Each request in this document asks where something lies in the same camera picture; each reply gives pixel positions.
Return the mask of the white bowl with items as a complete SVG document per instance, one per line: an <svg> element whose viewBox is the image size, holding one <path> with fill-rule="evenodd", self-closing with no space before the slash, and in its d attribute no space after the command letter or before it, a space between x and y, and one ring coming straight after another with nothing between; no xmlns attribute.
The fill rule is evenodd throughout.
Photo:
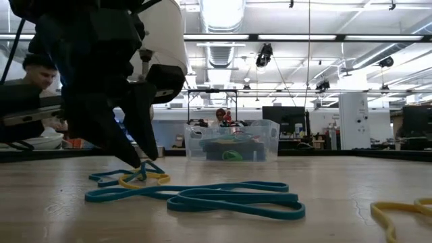
<svg viewBox="0 0 432 243"><path fill-rule="evenodd" d="M31 145L34 150L54 150L61 146L63 134L56 132L52 127L45 127L39 137L24 140L24 143Z"/></svg>

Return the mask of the large wide black rubber band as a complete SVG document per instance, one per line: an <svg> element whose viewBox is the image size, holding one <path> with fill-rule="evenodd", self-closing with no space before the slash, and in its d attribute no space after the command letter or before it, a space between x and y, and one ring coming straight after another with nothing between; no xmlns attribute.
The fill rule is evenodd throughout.
<svg viewBox="0 0 432 243"><path fill-rule="evenodd" d="M260 142L237 142L229 144L210 142L205 144L202 150L206 154L206 160L208 161L223 161L222 153L229 150L239 152L243 157L242 161L266 161L265 145Z"/></svg>

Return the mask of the orange printed box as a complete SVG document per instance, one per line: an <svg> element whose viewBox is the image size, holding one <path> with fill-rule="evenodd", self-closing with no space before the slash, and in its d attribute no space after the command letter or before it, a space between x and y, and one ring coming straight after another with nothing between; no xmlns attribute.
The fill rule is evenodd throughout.
<svg viewBox="0 0 432 243"><path fill-rule="evenodd" d="M84 140L81 138L63 139L62 147L64 149L83 149Z"/></svg>

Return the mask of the thin yellow rubber band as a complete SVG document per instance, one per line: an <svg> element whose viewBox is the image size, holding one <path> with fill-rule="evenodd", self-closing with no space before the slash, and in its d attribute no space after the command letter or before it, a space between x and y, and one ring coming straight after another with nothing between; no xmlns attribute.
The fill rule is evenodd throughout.
<svg viewBox="0 0 432 243"><path fill-rule="evenodd" d="M163 186L168 184L171 181L170 175L166 173L155 173L155 172L144 172L141 174L139 171L133 171L132 174L124 174L118 179L118 183L120 186L128 189L141 189L142 186L137 186L135 184L131 184L130 182L133 180L142 180L146 179L154 179L158 186Z"/></svg>
<svg viewBox="0 0 432 243"><path fill-rule="evenodd" d="M379 201L370 204L371 217L381 226L387 243L398 243L396 228L393 221L385 211L402 211L407 213L420 213L432 217L432 198L417 198L412 204Z"/></svg>

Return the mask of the clear plastic bin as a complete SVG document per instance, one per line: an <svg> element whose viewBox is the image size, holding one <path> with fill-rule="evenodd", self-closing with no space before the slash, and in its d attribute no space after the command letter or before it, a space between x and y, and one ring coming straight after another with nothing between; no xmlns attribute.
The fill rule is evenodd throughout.
<svg viewBox="0 0 432 243"><path fill-rule="evenodd" d="M200 144L201 140L241 132L259 136L259 138L245 142L260 142L265 145L266 161L263 162L276 160L279 146L279 124L268 119L254 120L250 124L244 121L239 122L240 124L234 127L204 127L199 124L184 125L184 142L188 160L208 161L206 160L206 154L203 152L205 144ZM217 142L222 144L236 143L223 140Z"/></svg>

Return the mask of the person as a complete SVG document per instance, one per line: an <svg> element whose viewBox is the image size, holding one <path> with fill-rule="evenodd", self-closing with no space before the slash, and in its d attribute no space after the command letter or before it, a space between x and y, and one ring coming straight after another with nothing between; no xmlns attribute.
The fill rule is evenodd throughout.
<svg viewBox="0 0 432 243"><path fill-rule="evenodd" d="M6 80L0 88L3 92L12 91L8 97L23 99L18 105L29 106L31 109L60 105L61 97L50 90L59 72L55 64L45 55L27 54L22 62L24 76L17 79Z"/></svg>
<svg viewBox="0 0 432 243"><path fill-rule="evenodd" d="M232 124L232 114L230 110L222 108L216 110L216 126L217 127L230 127Z"/></svg>

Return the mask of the long teal rubber band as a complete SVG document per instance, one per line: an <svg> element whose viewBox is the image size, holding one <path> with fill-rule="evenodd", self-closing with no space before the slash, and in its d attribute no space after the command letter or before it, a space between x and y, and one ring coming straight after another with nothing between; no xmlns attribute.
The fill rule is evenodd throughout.
<svg viewBox="0 0 432 243"><path fill-rule="evenodd" d="M169 210L179 212L226 210L289 221L306 216L306 207L298 201L298 195L290 193L289 186L279 182L103 188L87 192L84 199L91 203L103 203L131 196L165 200Z"/></svg>

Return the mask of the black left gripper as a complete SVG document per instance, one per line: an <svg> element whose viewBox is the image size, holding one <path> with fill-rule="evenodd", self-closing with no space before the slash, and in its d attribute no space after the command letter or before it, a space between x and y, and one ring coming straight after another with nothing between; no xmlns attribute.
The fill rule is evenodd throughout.
<svg viewBox="0 0 432 243"><path fill-rule="evenodd" d="M126 136L136 135L133 111L140 87L129 83L138 78L133 65L127 74L97 53L90 19L97 0L9 0L9 6L17 17L34 24L29 52L47 56L59 72L70 136L139 168L140 158Z"/></svg>

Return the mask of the white cabinet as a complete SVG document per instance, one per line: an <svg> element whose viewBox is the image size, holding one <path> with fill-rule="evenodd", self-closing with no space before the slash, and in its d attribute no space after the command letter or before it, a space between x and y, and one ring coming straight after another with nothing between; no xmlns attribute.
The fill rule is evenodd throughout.
<svg viewBox="0 0 432 243"><path fill-rule="evenodd" d="M371 147L367 94L342 93L339 96L341 149L368 149Z"/></svg>

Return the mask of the white shade silver table lamp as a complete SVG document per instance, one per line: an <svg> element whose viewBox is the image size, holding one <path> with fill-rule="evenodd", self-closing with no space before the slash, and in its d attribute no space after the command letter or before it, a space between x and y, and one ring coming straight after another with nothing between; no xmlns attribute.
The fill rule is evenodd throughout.
<svg viewBox="0 0 432 243"><path fill-rule="evenodd" d="M135 82L148 82L156 88L151 105L153 119L153 105L172 101L183 89L188 61L179 3L147 0L145 7L139 18L146 35L131 63L138 78Z"/></svg>

